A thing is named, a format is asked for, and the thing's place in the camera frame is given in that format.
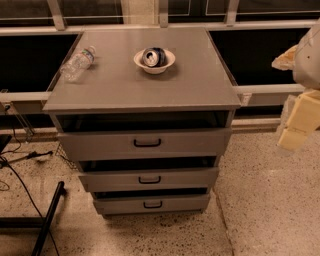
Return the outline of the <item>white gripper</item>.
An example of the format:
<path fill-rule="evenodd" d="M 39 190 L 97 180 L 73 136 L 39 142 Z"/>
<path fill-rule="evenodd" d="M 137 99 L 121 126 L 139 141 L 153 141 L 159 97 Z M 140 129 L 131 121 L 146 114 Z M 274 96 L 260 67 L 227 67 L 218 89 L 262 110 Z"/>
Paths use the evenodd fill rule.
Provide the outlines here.
<path fill-rule="evenodd" d="M 320 127 L 320 19 L 294 45 L 276 57 L 271 66 L 292 70 L 293 78 L 308 90 L 294 99 L 294 105 L 278 140 L 278 146 L 295 151 Z"/>

